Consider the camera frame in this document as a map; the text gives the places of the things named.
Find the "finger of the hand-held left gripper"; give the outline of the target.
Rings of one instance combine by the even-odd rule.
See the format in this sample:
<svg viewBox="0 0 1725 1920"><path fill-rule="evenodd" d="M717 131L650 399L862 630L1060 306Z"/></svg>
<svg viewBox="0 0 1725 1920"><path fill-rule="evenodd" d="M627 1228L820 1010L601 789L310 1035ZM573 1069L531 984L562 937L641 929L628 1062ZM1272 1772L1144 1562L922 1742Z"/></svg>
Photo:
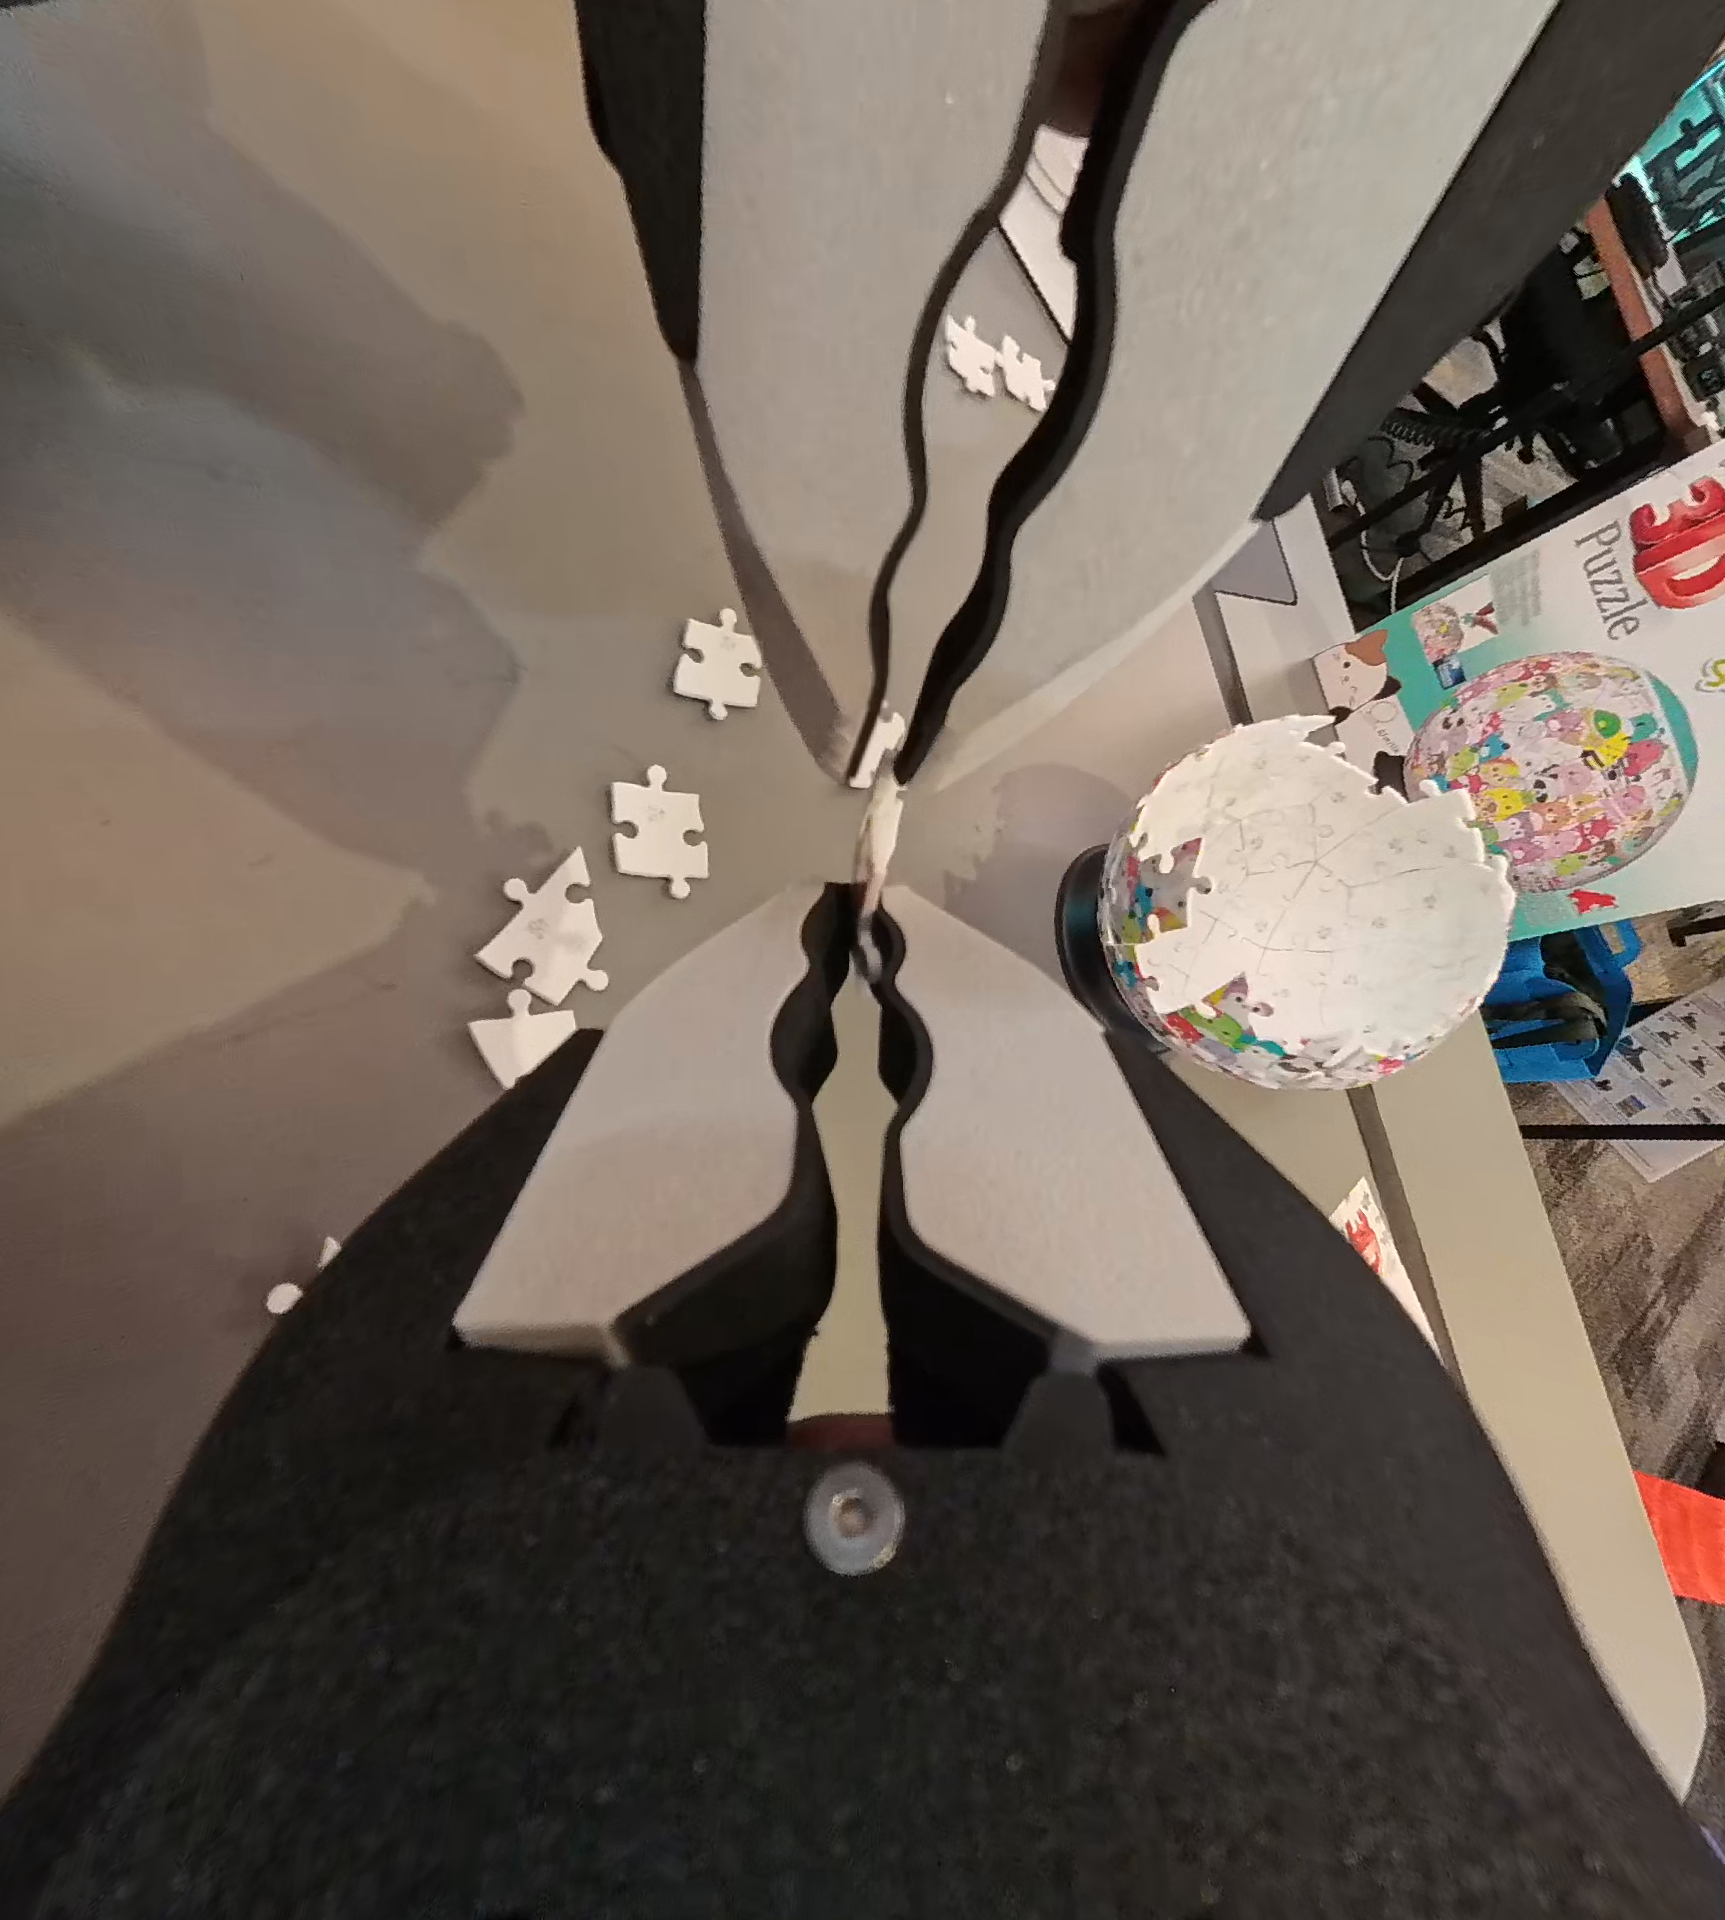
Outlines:
<svg viewBox="0 0 1725 1920"><path fill-rule="evenodd" d="M913 717L1028 424L950 392L941 321L1045 51L1054 4L705 8L691 413L737 589L835 780L875 709Z"/></svg>
<svg viewBox="0 0 1725 1920"><path fill-rule="evenodd" d="M1551 13L1181 4L1129 57L1069 206L1065 370L990 492L902 785L1039 727L1251 540Z"/></svg>

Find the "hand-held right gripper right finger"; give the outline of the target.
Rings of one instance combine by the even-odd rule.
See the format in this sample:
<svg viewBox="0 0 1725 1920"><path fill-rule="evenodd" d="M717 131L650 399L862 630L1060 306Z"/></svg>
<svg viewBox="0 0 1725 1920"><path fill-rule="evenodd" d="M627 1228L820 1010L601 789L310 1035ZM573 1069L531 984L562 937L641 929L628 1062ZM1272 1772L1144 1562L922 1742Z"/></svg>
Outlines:
<svg viewBox="0 0 1725 1920"><path fill-rule="evenodd" d="M895 1437L1002 1442L1042 1380L1238 1355L1251 1320L1093 1017L908 888L871 949Z"/></svg>

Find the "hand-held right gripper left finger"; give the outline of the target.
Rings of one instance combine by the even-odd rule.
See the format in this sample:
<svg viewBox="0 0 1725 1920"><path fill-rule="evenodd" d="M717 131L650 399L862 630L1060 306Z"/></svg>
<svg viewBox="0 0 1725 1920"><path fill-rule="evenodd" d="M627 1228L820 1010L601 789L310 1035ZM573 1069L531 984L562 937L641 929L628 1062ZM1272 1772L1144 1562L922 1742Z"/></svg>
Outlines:
<svg viewBox="0 0 1725 1920"><path fill-rule="evenodd" d="M779 1438L833 1294L813 1105L852 939L849 886L796 885L628 1002L461 1301L461 1344L665 1370L714 1441Z"/></svg>

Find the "black ball stand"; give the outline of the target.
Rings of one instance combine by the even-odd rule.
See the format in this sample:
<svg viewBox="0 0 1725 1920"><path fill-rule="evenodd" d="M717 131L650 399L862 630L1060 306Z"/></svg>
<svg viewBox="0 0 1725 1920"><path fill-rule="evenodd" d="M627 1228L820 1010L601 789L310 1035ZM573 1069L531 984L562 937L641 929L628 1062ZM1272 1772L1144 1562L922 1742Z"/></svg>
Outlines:
<svg viewBox="0 0 1725 1920"><path fill-rule="evenodd" d="M1102 942L1100 895L1108 853L1097 842L1066 867L1056 893L1056 953L1069 992L1090 1018L1117 1037L1146 1043Z"/></svg>

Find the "colourful puzzle ball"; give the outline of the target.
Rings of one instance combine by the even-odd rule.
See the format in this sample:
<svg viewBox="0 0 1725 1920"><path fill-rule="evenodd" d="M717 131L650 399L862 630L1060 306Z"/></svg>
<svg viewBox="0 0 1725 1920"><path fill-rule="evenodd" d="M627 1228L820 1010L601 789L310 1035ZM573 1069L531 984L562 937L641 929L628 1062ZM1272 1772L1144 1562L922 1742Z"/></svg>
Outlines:
<svg viewBox="0 0 1725 1920"><path fill-rule="evenodd" d="M1377 789L1325 731L1191 751L1108 841L1100 933L1143 1045L1264 1092L1419 1062L1479 1013L1515 915L1467 796Z"/></svg>

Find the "puzzle instruction leaflet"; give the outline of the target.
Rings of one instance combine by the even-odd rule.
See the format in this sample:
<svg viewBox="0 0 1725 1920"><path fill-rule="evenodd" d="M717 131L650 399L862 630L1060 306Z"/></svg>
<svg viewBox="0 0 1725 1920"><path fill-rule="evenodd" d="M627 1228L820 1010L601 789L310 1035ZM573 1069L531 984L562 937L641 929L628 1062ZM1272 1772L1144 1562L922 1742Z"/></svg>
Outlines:
<svg viewBox="0 0 1725 1920"><path fill-rule="evenodd" d="M1440 1343L1430 1326L1421 1294L1406 1273L1394 1230L1368 1177L1361 1177L1344 1200L1330 1213L1330 1225L1377 1274L1384 1290L1402 1307L1430 1349L1439 1352Z"/></svg>

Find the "teal puzzle box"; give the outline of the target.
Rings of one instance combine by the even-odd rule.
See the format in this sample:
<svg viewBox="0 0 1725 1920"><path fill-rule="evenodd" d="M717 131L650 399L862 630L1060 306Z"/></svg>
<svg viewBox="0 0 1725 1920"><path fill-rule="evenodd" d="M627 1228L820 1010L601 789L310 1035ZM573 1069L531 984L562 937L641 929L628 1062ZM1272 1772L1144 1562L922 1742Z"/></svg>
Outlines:
<svg viewBox="0 0 1725 1920"><path fill-rule="evenodd" d="M1313 661L1354 765L1465 794L1537 941L1725 901L1725 438Z"/></svg>

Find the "black office chair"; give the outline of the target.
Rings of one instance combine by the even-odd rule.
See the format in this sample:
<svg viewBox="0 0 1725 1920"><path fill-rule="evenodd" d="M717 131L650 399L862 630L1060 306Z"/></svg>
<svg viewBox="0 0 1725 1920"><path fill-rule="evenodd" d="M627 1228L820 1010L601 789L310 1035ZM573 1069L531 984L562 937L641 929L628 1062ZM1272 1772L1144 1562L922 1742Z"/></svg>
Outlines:
<svg viewBox="0 0 1725 1920"><path fill-rule="evenodd" d="M1322 482L1354 624L1725 436L1725 53Z"/></svg>

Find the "white sheet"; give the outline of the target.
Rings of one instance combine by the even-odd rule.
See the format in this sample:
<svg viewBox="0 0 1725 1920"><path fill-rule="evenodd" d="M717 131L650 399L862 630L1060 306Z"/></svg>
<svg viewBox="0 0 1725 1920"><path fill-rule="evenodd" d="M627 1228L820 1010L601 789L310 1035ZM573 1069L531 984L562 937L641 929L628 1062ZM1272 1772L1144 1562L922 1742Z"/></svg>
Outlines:
<svg viewBox="0 0 1725 1920"><path fill-rule="evenodd" d="M1087 158L1087 138L1042 126L1033 134L1018 186L1000 214L1000 232L1042 310L1069 340L1079 303L1065 219Z"/></svg>

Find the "blue plastic crate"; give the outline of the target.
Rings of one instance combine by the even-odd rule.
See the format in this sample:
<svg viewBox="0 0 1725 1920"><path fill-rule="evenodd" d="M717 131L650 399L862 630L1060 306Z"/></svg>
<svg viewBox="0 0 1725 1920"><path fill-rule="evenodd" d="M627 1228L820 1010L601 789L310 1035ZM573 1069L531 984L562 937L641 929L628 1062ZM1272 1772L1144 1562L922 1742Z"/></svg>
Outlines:
<svg viewBox="0 0 1725 1920"><path fill-rule="evenodd" d="M1512 942L1482 1007L1482 1028L1510 1089L1600 1077L1635 1007L1635 922L1588 925Z"/></svg>

